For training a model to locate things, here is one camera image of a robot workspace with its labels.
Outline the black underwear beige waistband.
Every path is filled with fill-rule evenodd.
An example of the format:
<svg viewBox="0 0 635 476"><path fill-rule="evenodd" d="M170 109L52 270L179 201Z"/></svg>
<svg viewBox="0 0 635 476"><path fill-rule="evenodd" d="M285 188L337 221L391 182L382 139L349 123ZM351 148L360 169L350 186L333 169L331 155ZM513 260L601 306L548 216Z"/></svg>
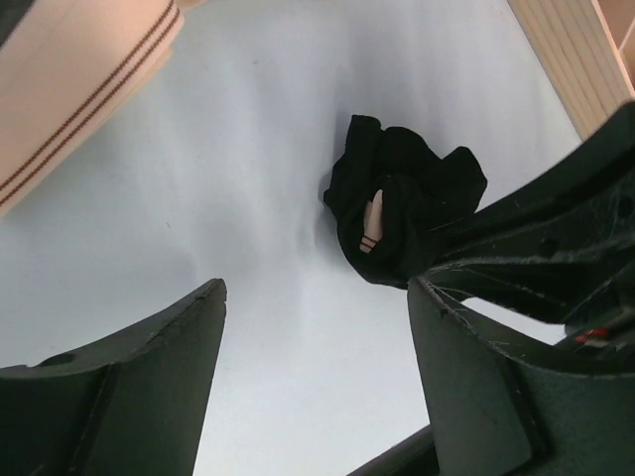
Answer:
<svg viewBox="0 0 635 476"><path fill-rule="evenodd" d="M417 133L352 116L323 202L340 248L368 283L404 290L443 249L439 228L473 215L487 188L475 156L437 156Z"/></svg>

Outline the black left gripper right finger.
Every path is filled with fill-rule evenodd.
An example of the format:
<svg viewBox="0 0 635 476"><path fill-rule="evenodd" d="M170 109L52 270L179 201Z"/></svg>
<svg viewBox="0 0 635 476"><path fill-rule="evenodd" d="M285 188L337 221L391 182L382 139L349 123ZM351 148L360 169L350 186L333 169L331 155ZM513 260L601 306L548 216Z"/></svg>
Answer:
<svg viewBox="0 0 635 476"><path fill-rule="evenodd" d="M630 475L634 370L584 358L420 279L408 311L444 475Z"/></svg>

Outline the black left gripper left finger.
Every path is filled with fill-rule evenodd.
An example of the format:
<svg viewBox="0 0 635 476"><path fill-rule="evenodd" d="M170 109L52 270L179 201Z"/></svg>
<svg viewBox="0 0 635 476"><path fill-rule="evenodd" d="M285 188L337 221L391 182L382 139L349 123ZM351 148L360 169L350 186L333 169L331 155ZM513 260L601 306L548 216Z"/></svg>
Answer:
<svg viewBox="0 0 635 476"><path fill-rule="evenodd" d="M2 474L191 475L226 298L212 279L104 338L2 369Z"/></svg>

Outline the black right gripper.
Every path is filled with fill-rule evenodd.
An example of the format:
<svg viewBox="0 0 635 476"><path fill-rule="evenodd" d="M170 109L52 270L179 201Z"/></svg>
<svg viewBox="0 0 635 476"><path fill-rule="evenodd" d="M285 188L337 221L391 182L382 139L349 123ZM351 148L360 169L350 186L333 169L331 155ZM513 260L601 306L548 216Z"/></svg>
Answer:
<svg viewBox="0 0 635 476"><path fill-rule="evenodd" d="M446 230L446 251L419 282L438 302L481 298L565 337L539 343L542 362L634 359L634 105L618 111L566 161L590 158L585 183L528 207L511 198Z"/></svg>

